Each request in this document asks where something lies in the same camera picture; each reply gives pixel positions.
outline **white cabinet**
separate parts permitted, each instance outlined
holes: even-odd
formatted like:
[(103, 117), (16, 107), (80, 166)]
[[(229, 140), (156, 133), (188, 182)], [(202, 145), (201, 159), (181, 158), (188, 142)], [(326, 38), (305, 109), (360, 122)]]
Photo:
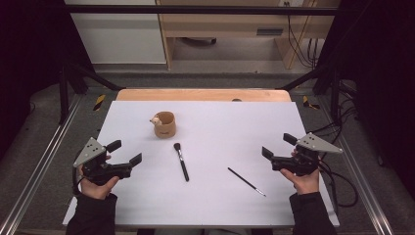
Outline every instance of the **white cabinet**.
[[(154, 0), (66, 0), (79, 5), (155, 5)], [(92, 64), (165, 64), (156, 14), (71, 14)]]

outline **white paper sheet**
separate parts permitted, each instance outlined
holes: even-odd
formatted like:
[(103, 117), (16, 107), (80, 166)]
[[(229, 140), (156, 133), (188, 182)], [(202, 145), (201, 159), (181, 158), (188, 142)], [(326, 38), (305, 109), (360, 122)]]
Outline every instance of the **white paper sheet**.
[[(175, 114), (177, 132), (159, 139), (149, 120), (158, 112)], [(293, 225), (289, 197), (293, 184), (261, 155), (264, 146), (289, 157), (294, 146), (283, 134), (301, 138), (305, 132), (295, 103), (114, 101), (98, 141), (119, 139), (110, 164), (127, 163), (139, 153), (143, 162), (131, 177), (120, 180), (115, 223), (129, 226)], [(180, 143), (190, 181), (186, 182), (173, 148)], [(266, 197), (230, 172), (231, 167)], [(327, 189), (320, 191), (330, 219), (339, 225)], [(63, 224), (74, 214), (72, 200)]]

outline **black handle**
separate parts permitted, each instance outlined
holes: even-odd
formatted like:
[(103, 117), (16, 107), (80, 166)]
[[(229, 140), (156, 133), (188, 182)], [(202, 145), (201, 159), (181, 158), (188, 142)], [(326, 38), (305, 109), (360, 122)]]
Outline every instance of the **black handle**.
[(187, 169), (186, 169), (186, 165), (184, 165), (183, 161), (180, 161), (181, 165), (182, 165), (182, 169), (183, 169), (183, 173), (184, 173), (184, 177), (186, 178), (186, 181), (189, 181), (189, 175), (187, 174)]

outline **gray floor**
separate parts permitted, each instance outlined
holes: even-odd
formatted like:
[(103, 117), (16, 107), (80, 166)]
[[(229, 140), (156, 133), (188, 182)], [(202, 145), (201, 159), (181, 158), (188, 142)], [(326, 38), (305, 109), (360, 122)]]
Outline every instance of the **gray floor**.
[[(118, 85), (127, 87), (223, 87), (223, 88), (275, 88), (300, 77), (308, 69), (296, 65), (294, 70), (283, 70), (278, 54), (270, 53), (276, 47), (272, 40), (218, 39), (215, 45), (204, 42), (178, 41), (173, 67), (170, 71), (152, 66), (140, 70), (102, 70), (102, 75)], [(86, 95), (70, 96), (80, 98), (79, 109), (68, 132), (44, 174), (39, 188), (30, 200), (29, 206), (18, 227), (17, 234), (59, 234), (65, 230), (62, 220), (68, 208), (70, 191), (70, 166), (76, 152), (90, 136), (97, 137), (116, 92), (87, 80), (90, 89)], [(293, 101), (298, 103), (301, 119), (307, 131), (322, 127), (330, 121), (323, 109), (314, 110), (302, 105), (302, 95), (309, 94), (312, 81), (291, 92)], [(92, 111), (97, 97), (106, 94), (100, 111)], [(324, 106), (327, 96), (307, 96), (311, 104)], [(42, 158), (49, 141), (58, 128), (60, 118), (59, 90), (57, 85), (42, 90), (31, 98), (33, 112), (0, 164), (0, 219), (4, 221), (13, 208), (21, 191), (37, 163)], [(351, 107), (345, 103), (345, 109)], [(323, 136), (331, 140), (333, 134)], [(364, 126), (351, 116), (347, 119), (343, 137), (352, 150), (358, 165), (363, 169), (393, 234), (415, 234), (415, 203), (400, 184), (393, 169), (378, 166), (377, 153), (372, 148)], [(344, 157), (326, 157), (333, 171), (351, 178)], [(352, 200), (352, 191), (340, 179), (338, 196), (340, 203)], [(378, 234), (367, 207), (360, 199), (353, 208), (340, 208), (338, 228), (340, 234)], [(118, 231), (133, 231), (119, 228)], [(275, 229), (275, 234), (289, 234), (289, 228)]]

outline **black sleeve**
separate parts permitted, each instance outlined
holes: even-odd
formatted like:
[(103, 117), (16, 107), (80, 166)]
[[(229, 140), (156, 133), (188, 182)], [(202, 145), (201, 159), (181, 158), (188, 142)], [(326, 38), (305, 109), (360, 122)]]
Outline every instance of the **black sleeve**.
[(69, 221), (67, 235), (114, 235), (116, 195), (106, 200), (81, 195), (77, 198), (75, 215)]
[(295, 235), (333, 235), (337, 234), (329, 219), (321, 194), (294, 194), (290, 197), (294, 214)]

